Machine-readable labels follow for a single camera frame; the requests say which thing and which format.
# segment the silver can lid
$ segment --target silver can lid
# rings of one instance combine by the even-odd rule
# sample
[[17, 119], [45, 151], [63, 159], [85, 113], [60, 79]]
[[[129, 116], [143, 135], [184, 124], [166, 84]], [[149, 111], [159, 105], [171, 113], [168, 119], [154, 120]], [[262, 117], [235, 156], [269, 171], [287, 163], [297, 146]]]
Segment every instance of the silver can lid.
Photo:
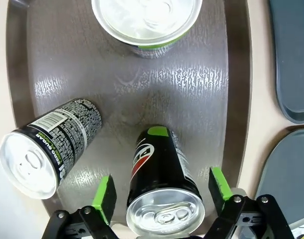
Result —
[[195, 23], [202, 0], [92, 0], [100, 25], [132, 45], [164, 44]]
[[48, 199], [57, 189], [57, 176], [46, 153], [24, 134], [6, 135], [0, 147], [0, 161], [11, 183], [35, 199]]
[[136, 198], [128, 207], [128, 227], [140, 236], [189, 234], [203, 222], [201, 199], [178, 188], [156, 189]]

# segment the bolt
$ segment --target bolt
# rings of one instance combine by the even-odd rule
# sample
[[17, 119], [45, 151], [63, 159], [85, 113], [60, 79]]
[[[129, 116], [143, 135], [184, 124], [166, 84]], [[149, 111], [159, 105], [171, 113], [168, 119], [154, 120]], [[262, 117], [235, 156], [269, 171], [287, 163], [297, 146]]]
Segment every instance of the bolt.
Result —
[[58, 214], [58, 218], [63, 218], [64, 217], [64, 213], [59, 213]]
[[89, 214], [90, 212], [91, 212], [91, 208], [85, 208], [85, 209], [84, 209], [84, 213], [85, 213], [85, 214]]
[[262, 203], [267, 203], [268, 202], [268, 198], [267, 197], [262, 197], [261, 198], [261, 202]]
[[239, 196], [234, 197], [233, 201], [235, 203], [240, 203], [241, 202], [241, 198]]

